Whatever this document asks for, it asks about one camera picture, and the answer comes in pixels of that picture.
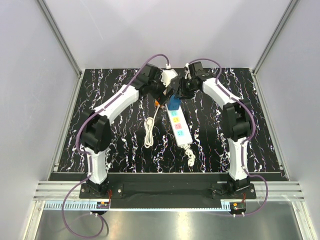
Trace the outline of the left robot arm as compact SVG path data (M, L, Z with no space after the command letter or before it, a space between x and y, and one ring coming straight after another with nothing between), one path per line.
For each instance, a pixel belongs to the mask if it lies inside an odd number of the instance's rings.
M86 155L88 173L85 183L95 197L103 198L108 193L106 149L113 138L111 125L114 120L146 95L151 95L159 105L163 105L174 94L171 83L177 78L177 72L170 65L161 69L147 63L106 102L84 113L85 121L77 134L76 147Z

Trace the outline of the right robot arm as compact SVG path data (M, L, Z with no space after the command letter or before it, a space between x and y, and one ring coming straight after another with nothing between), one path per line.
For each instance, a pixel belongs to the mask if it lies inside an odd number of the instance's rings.
M178 97L181 100L191 99L197 91L201 91L221 108L221 130L228 141L230 164L226 186L217 193L239 198L250 187L247 150L248 142L256 130L249 102L224 87L219 75L206 72L200 59L187 63L184 71L185 76L179 80Z

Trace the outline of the blue cube adapter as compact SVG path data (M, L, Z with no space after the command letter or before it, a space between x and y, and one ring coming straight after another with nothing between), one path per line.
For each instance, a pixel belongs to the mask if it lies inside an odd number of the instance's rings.
M169 111L177 111L180 107L181 100L178 96L171 96L169 102L167 103L167 108Z

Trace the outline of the white power strip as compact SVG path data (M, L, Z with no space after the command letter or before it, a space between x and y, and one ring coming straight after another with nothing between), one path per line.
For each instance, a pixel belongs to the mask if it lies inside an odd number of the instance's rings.
M170 110L167 104L165 107L177 146L182 148L185 145L190 145L193 139L182 108Z

